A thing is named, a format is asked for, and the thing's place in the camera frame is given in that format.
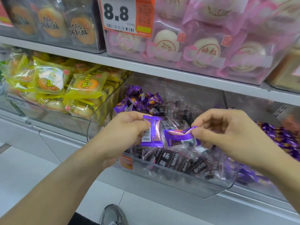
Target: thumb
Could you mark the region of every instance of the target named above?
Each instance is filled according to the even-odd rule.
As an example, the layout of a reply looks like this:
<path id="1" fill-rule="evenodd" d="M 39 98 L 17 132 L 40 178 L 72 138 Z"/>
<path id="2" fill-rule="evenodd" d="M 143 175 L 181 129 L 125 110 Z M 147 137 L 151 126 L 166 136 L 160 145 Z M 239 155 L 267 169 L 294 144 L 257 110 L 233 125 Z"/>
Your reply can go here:
<path id="1" fill-rule="evenodd" d="M 146 131 L 150 129 L 151 123 L 149 121 L 140 121 L 135 120 L 131 123 L 129 123 L 130 128 L 138 135 L 142 131 Z"/>
<path id="2" fill-rule="evenodd" d="M 192 134 L 199 140 L 211 143 L 213 145 L 217 145 L 219 147 L 223 145 L 226 140 L 226 136 L 224 134 L 215 133 L 208 129 L 199 127 L 193 129 Z"/>

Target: black pants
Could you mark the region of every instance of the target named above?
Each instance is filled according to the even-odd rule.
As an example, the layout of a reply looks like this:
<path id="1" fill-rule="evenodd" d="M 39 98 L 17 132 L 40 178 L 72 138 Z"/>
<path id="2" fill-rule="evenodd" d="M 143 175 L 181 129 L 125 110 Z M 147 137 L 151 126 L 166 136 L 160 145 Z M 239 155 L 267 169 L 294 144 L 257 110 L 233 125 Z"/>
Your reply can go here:
<path id="1" fill-rule="evenodd" d="M 68 225 L 99 225 L 75 212 Z"/>

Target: person's left hand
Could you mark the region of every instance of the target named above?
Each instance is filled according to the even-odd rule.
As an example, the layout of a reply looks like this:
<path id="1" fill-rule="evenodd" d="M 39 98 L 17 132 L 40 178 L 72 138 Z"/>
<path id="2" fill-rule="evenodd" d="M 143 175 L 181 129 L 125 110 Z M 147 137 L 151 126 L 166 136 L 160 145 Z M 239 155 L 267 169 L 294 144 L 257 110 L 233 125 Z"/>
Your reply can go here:
<path id="1" fill-rule="evenodd" d="M 114 117 L 89 143 L 101 150 L 106 167 L 112 166 L 122 153 L 132 145 L 139 145 L 144 131 L 151 123 L 143 121 L 144 113 L 122 112 Z"/>

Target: shelf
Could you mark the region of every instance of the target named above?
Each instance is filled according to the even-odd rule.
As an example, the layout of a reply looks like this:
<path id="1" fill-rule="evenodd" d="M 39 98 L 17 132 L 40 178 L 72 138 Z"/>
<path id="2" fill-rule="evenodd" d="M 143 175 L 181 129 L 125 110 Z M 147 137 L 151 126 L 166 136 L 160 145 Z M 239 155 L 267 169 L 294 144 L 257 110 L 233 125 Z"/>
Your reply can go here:
<path id="1" fill-rule="evenodd" d="M 97 64 L 108 65 L 116 68 L 122 68 L 134 72 L 159 76 L 167 79 L 173 79 L 195 85 L 201 85 L 205 87 L 215 88 L 224 91 L 235 92 L 239 94 L 249 95 L 257 98 L 263 98 L 281 102 L 285 104 L 291 104 L 300 106 L 300 94 L 287 92 L 272 88 L 266 83 L 262 83 L 261 86 L 254 86 L 239 82 L 228 81 L 219 78 L 213 78 L 209 76 L 197 75 L 189 72 L 183 72 L 159 66 L 123 60 L 107 56 L 107 53 L 93 54 L 83 51 L 72 50 L 68 48 L 62 48 L 57 46 L 51 46 L 36 42 L 30 42 L 20 39 L 13 39 L 10 37 L 0 36 L 0 43 L 23 47 L 26 49 L 33 49 L 41 52 L 47 52 L 50 54 L 65 56 L 69 58 L 89 61 Z"/>

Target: gray sneaker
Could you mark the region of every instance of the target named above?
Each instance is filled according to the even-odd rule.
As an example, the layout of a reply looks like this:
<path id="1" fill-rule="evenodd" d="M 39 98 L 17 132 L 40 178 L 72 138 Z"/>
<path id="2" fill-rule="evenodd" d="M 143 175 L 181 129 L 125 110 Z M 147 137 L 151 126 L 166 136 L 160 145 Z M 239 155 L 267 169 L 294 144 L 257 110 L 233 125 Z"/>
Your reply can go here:
<path id="1" fill-rule="evenodd" d="M 128 225 L 124 212 L 117 205 L 108 205 L 100 217 L 101 225 Z"/>

